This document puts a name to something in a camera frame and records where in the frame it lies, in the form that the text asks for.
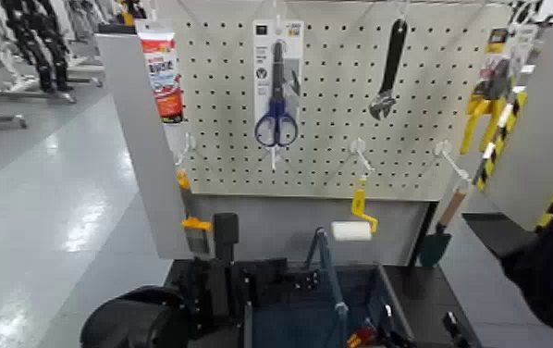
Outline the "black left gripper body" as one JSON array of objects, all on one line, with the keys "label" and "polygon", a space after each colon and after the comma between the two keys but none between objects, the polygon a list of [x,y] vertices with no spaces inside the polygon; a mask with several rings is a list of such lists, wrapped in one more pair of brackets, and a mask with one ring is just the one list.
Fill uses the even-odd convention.
[{"label": "black left gripper body", "polygon": [[190,312],[190,335],[204,336],[238,324],[246,309],[287,304],[321,284],[320,269],[296,267],[285,258],[223,262],[182,259],[178,290]]}]

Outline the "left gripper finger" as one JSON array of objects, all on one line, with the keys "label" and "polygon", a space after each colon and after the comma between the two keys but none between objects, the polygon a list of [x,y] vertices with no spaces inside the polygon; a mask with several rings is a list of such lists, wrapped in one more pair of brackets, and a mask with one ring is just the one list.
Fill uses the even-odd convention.
[{"label": "left gripper finger", "polygon": [[239,217],[235,213],[213,215],[215,257],[224,263],[234,260],[234,245],[239,242]]}]

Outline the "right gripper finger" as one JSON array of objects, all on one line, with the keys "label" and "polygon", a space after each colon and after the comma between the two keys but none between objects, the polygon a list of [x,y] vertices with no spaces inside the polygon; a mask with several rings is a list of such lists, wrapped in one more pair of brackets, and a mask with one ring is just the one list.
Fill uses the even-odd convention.
[{"label": "right gripper finger", "polygon": [[379,310],[378,332],[386,347],[399,348],[403,346],[403,339],[395,331],[392,308],[389,304],[382,304]]},{"label": "right gripper finger", "polygon": [[461,326],[452,312],[447,312],[442,319],[443,326],[451,338],[451,346],[469,348],[469,341],[461,331]]}]

